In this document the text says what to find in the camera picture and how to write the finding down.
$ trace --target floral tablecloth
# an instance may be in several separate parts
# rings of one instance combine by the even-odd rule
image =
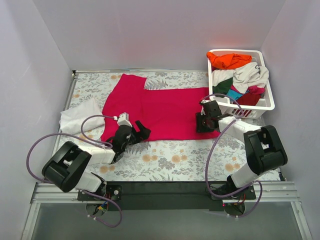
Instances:
[[[145,88],[149,90],[208,87],[208,73],[198,71],[130,72],[147,77]],[[108,95],[119,81],[122,73],[81,73],[76,81],[69,108],[94,97],[102,109]],[[263,119],[250,120],[263,124]],[[88,131],[90,138],[99,139],[104,126]],[[66,141],[86,145],[77,139],[61,137],[59,147]],[[112,165],[91,165],[87,169],[107,181],[204,181],[205,164],[215,140],[161,140],[142,142],[128,147],[123,158]],[[246,163],[243,143],[224,135],[214,150],[209,165],[211,181],[225,181],[227,176]],[[260,178],[265,181],[280,180],[274,170]]]

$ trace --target folded white cloth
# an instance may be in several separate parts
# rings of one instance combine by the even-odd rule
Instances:
[[[216,87],[219,83],[232,78],[234,74],[235,74],[235,70],[233,69],[227,69],[227,70],[216,69],[212,72],[212,85]]]
[[[232,84],[235,89],[245,94],[251,86],[264,88],[269,79],[269,71],[265,66],[258,66],[256,62],[250,62],[235,69]]]
[[[69,108],[61,112],[60,129],[66,134],[77,134],[81,132],[81,124],[92,115],[102,115],[101,110],[95,100],[91,98],[76,107]],[[88,131],[105,124],[103,117],[93,117],[85,122],[84,131]]]

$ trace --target metal frame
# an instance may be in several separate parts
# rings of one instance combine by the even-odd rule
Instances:
[[[67,109],[70,105],[71,96],[73,94],[77,78],[79,73],[113,73],[113,72],[170,72],[170,71],[181,71],[181,72],[190,72],[190,70],[169,70],[169,69],[112,69],[112,70],[100,70],[100,71],[73,71],[73,80],[70,84],[68,96],[65,102],[64,109]],[[53,152],[54,154],[57,150],[59,144],[60,137],[56,138]],[[258,196],[260,194],[260,186],[258,184],[253,185],[255,194]],[[47,183],[37,183],[33,192],[33,196],[31,199],[31,205],[29,214],[27,217],[27,221],[24,227],[24,231],[22,233],[22,240],[30,240],[32,238],[40,206],[42,203],[55,203],[55,204],[83,204],[84,202],[78,201],[78,191],[73,189],[70,192],[62,192],[55,185],[47,184]],[[246,200],[246,202],[256,202],[257,200]],[[311,240],[312,236],[310,230],[307,225],[307,221],[305,219],[305,215],[303,213],[303,209],[301,207],[300,197],[296,190],[295,184],[290,181],[263,181],[262,182],[262,198],[261,202],[290,202],[292,206],[292,210],[294,212],[294,216],[301,232],[301,236],[303,240]],[[224,203],[232,203],[233,200],[225,199]],[[103,203],[103,201],[86,201],[86,203]]]

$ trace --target laundry basket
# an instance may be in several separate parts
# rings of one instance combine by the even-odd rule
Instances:
[[[252,62],[257,62],[259,66],[265,66],[264,58],[262,53],[257,50],[240,50],[240,49],[213,49],[210,52],[217,56],[225,54],[246,54],[252,56]],[[211,62],[208,59],[208,77],[209,77],[209,93],[212,94],[212,67]],[[222,114],[232,114],[234,116],[241,115],[241,111],[236,104],[231,104],[228,97],[210,97],[211,100],[216,100],[219,104]],[[241,105],[244,110],[244,118],[246,119],[257,119],[264,112],[273,110],[275,108],[274,98],[272,96],[269,80],[265,85],[265,93],[262,98],[259,99],[256,106]]]

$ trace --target gray wall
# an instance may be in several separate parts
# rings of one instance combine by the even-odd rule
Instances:
[[[285,0],[33,0],[72,70],[206,70],[259,49]]]
[[[320,2],[287,0],[262,45],[270,70],[275,125],[288,155],[282,168],[296,184],[313,239],[320,239]]]
[[[36,182],[26,155],[38,138],[57,131],[71,71],[32,0],[0,0],[0,31],[0,239],[18,240]],[[53,142],[32,155],[39,176]]]

